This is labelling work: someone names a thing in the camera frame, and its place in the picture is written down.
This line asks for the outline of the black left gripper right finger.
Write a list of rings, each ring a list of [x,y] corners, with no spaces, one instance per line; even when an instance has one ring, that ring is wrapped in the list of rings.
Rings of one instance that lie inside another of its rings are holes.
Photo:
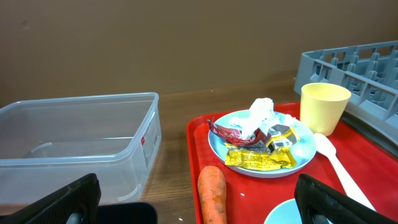
[[[397,224],[308,174],[300,174],[295,201],[303,224]]]

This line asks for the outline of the orange carrot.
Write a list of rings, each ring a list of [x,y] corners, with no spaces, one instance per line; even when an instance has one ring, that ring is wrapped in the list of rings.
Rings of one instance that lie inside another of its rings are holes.
[[[201,170],[198,193],[204,224],[227,224],[226,181],[218,167],[206,166]]]

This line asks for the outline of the yellow snack wrapper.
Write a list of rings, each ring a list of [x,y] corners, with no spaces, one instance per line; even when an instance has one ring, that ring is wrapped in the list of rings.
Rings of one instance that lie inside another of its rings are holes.
[[[276,124],[266,133],[257,129],[251,139],[242,140],[235,134],[226,138],[225,164],[249,170],[270,171],[293,168],[297,164],[292,146],[300,136],[291,126]]]

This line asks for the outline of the light blue bowl with rice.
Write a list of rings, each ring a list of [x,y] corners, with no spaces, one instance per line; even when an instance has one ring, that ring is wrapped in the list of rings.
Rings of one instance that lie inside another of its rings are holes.
[[[302,224],[294,198],[277,205],[267,216],[264,224]]]

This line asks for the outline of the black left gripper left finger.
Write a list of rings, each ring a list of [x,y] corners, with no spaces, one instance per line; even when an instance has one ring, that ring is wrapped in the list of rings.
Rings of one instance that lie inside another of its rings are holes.
[[[101,198],[96,174],[87,174],[29,206],[1,218],[3,224],[95,223]]]

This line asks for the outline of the white tissue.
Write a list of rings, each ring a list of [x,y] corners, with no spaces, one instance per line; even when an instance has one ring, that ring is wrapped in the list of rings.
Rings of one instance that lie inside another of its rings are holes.
[[[274,125],[281,124],[292,127],[296,118],[287,114],[283,118],[274,111],[274,102],[270,98],[257,98],[249,108],[248,118],[232,117],[229,124],[241,128],[242,139],[249,139],[258,128],[267,133]]]

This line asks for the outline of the red snack wrapper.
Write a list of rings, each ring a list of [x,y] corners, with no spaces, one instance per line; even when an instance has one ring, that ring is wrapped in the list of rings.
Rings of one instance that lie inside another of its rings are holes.
[[[207,120],[207,123],[212,133],[234,146],[248,148],[267,147],[271,140],[271,136],[264,133],[260,128],[257,128],[248,137],[244,137],[243,132],[239,129],[220,126],[210,119]]]

